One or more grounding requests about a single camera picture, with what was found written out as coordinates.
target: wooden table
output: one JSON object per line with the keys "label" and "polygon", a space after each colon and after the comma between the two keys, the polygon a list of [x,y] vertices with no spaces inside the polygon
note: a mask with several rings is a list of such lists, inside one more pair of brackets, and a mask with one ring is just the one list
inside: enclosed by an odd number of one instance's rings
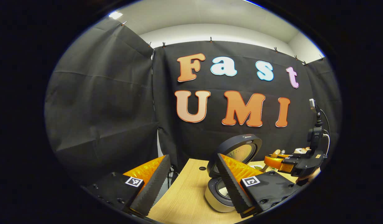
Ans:
{"label": "wooden table", "polygon": [[[207,170],[199,170],[199,167],[207,167],[207,164],[206,160],[189,159],[147,217],[166,224],[233,224],[252,217],[242,219],[236,210],[221,213],[210,207],[204,196],[210,177]],[[265,166],[263,161],[250,162],[248,165]],[[297,180],[297,177],[291,177],[290,174],[279,174],[291,182]]]}

